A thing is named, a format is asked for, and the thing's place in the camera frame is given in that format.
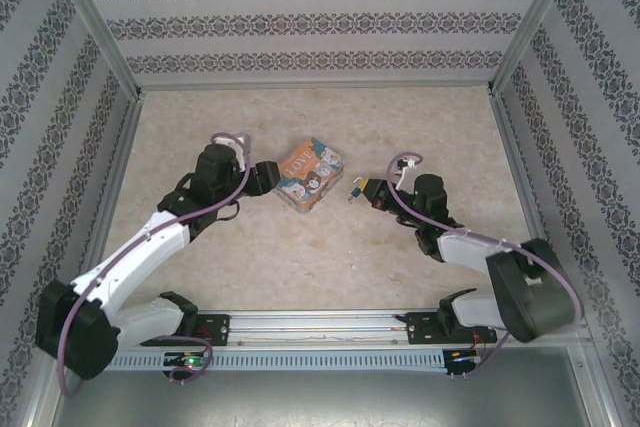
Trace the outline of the orange LOVE bear box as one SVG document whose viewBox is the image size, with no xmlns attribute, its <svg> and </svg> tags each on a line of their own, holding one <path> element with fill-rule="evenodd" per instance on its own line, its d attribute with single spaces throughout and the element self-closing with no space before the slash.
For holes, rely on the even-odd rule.
<svg viewBox="0 0 640 427">
<path fill-rule="evenodd" d="M 278 164 L 275 194 L 296 212 L 307 214 L 341 180 L 344 167 L 341 154 L 310 137 Z"/>
</svg>

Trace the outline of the left controller board green light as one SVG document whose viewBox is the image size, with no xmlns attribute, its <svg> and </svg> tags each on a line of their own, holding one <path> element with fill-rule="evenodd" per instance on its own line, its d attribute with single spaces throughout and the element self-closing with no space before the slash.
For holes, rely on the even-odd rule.
<svg viewBox="0 0 640 427">
<path fill-rule="evenodd" d="M 166 352 L 163 357 L 163 367 L 165 369 L 175 367 L 185 367 L 188 369 L 201 368 L 208 360 L 208 355 L 205 352 Z"/>
</svg>

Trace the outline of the grey metal shelf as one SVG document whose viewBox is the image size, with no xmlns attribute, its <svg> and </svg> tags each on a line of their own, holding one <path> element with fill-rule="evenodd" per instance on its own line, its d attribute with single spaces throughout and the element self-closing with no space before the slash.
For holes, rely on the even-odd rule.
<svg viewBox="0 0 640 427">
<path fill-rule="evenodd" d="M 72 399 L 46 369 L 27 427 L 622 427 L 580 348 L 507 348 L 466 378 L 399 371 L 212 372 L 184 386 L 108 372 Z"/>
</svg>

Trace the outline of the aluminium side rail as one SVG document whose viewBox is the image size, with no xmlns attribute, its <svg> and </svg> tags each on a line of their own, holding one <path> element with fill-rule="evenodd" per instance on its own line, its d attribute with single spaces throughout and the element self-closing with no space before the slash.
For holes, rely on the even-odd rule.
<svg viewBox="0 0 640 427">
<path fill-rule="evenodd" d="M 146 93 L 142 91 L 132 98 L 126 115 L 122 119 L 119 137 L 107 172 L 108 176 L 92 218 L 89 238 L 81 255 L 77 274 L 87 273 L 101 262 L 104 255 L 145 97 Z"/>
<path fill-rule="evenodd" d="M 520 205 L 523 211 L 528 232 L 534 238 L 542 238 L 553 242 L 549 237 L 549 233 L 545 228 L 543 218 L 540 216 L 538 205 L 536 202 L 535 192 L 531 186 L 530 179 L 527 174 L 526 162 L 523 160 L 520 148 L 514 135 L 509 116 L 505 109 L 504 103 L 498 94 L 492 90 L 489 91 L 489 100 L 494 113 L 496 125 L 499 130 L 500 138 L 507 157 L 511 175 L 514 180 L 516 191 L 519 197 Z"/>
</svg>

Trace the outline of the aluminium wall-foot rail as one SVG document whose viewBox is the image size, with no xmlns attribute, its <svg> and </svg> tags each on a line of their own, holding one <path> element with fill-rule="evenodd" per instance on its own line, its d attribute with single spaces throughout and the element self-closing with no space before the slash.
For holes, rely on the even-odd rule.
<svg viewBox="0 0 640 427">
<path fill-rule="evenodd" d="M 357 81 L 269 81 L 269 82 L 222 82 L 191 84 L 157 84 L 141 86 L 140 91 L 186 92 L 186 91 L 231 91 L 231 90 L 299 90 L 299 89 L 368 89 L 368 88 L 488 88 L 489 81 L 478 80 L 357 80 Z"/>
</svg>

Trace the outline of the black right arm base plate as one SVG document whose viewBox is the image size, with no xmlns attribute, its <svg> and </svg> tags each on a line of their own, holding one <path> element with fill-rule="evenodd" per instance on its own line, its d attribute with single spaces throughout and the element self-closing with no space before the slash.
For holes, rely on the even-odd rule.
<svg viewBox="0 0 640 427">
<path fill-rule="evenodd" d="M 407 312 L 395 319 L 406 327 L 411 345 L 450 345 L 498 341 L 495 330 L 483 326 L 464 327 L 457 320 L 446 318 L 436 311 Z"/>
</svg>

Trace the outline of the aluminium mounting rail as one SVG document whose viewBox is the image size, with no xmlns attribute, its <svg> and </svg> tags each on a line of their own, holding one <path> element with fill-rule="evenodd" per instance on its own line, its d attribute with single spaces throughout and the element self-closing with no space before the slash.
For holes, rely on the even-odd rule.
<svg viewBox="0 0 640 427">
<path fill-rule="evenodd" d="M 457 320 L 451 311 L 439 309 L 436 312 Z M 62 349 L 68 359 L 87 356 L 96 360 L 100 355 L 110 358 L 120 348 L 142 346 L 143 342 L 150 339 L 178 340 L 179 337 L 173 336 L 173 333 L 180 323 L 198 313 L 230 316 L 226 346 L 242 345 L 242 337 L 248 337 L 251 342 L 372 342 L 376 334 L 380 334 L 384 341 L 389 341 L 393 335 L 398 334 L 408 342 L 405 325 L 395 319 L 396 315 L 405 313 L 298 312 L 271 316 L 262 312 L 240 315 L 200 312 L 191 304 L 179 306 L 168 299 L 159 298 L 150 304 L 125 309 L 113 320 L 92 304 L 81 306 L 74 316 L 64 312 L 42 311 L 38 318 L 36 343 L 52 356 Z M 464 327 L 473 326 L 495 330 L 498 341 L 505 336 L 523 343 L 536 338 L 531 332 L 523 329 L 510 332 L 494 322 L 472 322 Z"/>
</svg>

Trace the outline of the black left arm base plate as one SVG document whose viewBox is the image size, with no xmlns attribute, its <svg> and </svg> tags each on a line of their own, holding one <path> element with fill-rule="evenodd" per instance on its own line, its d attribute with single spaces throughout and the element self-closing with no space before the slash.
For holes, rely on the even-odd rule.
<svg viewBox="0 0 640 427">
<path fill-rule="evenodd" d="M 230 331 L 230 316 L 226 314 L 198 313 L 183 320 L 173 336 L 178 340 L 150 339 L 142 343 L 144 347 L 202 346 L 208 342 L 212 347 L 226 346 Z"/>
</svg>

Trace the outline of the aluminium frame post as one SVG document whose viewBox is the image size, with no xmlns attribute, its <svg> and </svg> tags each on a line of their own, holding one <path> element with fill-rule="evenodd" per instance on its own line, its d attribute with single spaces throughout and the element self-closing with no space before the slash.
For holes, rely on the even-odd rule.
<svg viewBox="0 0 640 427">
<path fill-rule="evenodd" d="M 496 97 L 504 88 L 552 3 L 553 0 L 532 0 L 488 83 L 488 91 L 492 97 Z"/>
<path fill-rule="evenodd" d="M 84 25 L 93 36 L 109 67 L 129 98 L 138 97 L 140 86 L 122 54 L 95 0 L 71 0 Z"/>
</svg>

